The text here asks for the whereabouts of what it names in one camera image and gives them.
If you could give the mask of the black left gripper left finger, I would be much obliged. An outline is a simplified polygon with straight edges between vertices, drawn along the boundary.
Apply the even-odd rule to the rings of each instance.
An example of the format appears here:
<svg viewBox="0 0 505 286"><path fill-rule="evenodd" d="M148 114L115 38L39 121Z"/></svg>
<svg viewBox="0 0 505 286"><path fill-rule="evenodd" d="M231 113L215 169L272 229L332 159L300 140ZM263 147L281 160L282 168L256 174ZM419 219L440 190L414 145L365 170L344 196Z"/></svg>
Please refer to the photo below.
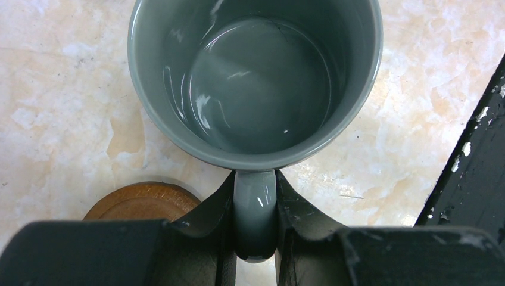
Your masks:
<svg viewBox="0 0 505 286"><path fill-rule="evenodd" d="M1 284L234 285L234 177L174 222L30 223L1 254Z"/></svg>

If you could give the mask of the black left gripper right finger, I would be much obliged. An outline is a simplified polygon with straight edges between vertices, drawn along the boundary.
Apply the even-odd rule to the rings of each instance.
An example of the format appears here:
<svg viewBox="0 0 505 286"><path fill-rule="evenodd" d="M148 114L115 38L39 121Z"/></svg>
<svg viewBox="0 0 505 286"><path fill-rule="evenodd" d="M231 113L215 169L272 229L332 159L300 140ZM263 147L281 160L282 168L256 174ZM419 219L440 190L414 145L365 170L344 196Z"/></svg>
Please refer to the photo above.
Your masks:
<svg viewBox="0 0 505 286"><path fill-rule="evenodd" d="M504 251L461 227L351 227L276 171L278 285L503 285Z"/></svg>

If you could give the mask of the light brown wooden coaster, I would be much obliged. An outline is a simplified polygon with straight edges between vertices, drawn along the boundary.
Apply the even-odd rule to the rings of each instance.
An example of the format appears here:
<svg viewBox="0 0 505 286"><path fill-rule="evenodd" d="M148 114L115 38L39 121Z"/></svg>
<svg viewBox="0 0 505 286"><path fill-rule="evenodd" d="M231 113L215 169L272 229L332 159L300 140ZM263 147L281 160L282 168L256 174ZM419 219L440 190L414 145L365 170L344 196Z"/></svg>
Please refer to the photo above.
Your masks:
<svg viewBox="0 0 505 286"><path fill-rule="evenodd" d="M84 220L149 220L173 222L196 208L201 200L176 184L140 182L101 198Z"/></svg>

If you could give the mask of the grey green mug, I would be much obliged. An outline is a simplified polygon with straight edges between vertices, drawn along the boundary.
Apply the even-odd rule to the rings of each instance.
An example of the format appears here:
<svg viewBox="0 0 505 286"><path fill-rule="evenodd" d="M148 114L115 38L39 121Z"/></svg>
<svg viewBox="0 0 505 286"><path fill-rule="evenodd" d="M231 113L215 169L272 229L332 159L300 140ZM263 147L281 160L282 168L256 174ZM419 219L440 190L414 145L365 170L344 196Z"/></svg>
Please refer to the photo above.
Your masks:
<svg viewBox="0 0 505 286"><path fill-rule="evenodd" d="M323 149L369 96L378 1L136 1L127 56L150 119L176 146L234 170L236 254L276 248L276 175Z"/></svg>

